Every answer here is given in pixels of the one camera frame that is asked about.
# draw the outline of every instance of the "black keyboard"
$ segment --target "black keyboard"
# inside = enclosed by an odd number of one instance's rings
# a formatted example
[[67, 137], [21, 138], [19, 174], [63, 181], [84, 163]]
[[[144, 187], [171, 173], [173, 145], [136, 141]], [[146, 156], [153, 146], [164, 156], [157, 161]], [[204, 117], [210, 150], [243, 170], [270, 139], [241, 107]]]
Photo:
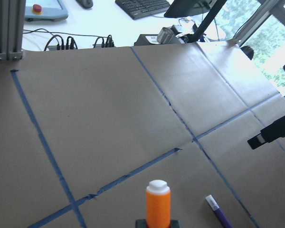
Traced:
[[115, 3], [134, 20], [165, 12], [170, 7], [166, 0], [115, 0]]

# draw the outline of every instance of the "white cap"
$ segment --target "white cap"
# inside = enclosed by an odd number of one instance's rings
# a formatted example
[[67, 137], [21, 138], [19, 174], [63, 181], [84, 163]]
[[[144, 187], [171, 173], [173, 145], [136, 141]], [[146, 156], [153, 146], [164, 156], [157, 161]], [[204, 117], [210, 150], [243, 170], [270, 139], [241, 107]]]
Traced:
[[208, 204], [211, 206], [212, 210], [219, 209], [218, 204], [216, 203], [216, 201], [214, 200], [214, 198], [211, 195], [208, 195], [206, 197], [206, 200], [207, 200]]
[[152, 180], [149, 182], [147, 191], [156, 195], [163, 195], [170, 191], [170, 188], [167, 185], [167, 182], [162, 180]]

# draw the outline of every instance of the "red button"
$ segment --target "red button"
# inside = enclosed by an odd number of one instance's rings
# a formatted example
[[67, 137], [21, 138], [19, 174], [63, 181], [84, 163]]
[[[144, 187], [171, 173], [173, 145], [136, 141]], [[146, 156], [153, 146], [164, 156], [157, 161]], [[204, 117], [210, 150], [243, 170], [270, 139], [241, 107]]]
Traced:
[[41, 7], [40, 5], [38, 5], [38, 4], [34, 4], [34, 5], [33, 5], [33, 11], [34, 11], [35, 13], [41, 13], [42, 7]]

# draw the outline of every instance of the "purple marker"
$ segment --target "purple marker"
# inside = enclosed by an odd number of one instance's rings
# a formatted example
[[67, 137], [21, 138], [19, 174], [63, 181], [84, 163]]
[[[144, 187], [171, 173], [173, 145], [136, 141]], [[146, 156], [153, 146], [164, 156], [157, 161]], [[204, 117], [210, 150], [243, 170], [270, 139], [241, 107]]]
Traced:
[[206, 200], [207, 200], [208, 204], [211, 206], [214, 213], [217, 215], [217, 217], [218, 217], [219, 221], [221, 222], [221, 224], [223, 225], [223, 227], [224, 228], [233, 228], [232, 225], [230, 224], [230, 222], [228, 221], [228, 219], [226, 218], [225, 214], [221, 210], [221, 208], [219, 208], [218, 204], [213, 199], [213, 197], [211, 195], [208, 195], [206, 197]]

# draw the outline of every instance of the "black mouse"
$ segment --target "black mouse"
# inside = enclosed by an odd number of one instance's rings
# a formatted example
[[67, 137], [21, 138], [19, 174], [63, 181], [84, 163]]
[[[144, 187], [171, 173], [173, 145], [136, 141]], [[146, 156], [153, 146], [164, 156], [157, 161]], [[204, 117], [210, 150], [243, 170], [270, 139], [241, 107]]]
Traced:
[[91, 8], [93, 6], [92, 0], [76, 0], [83, 8]]

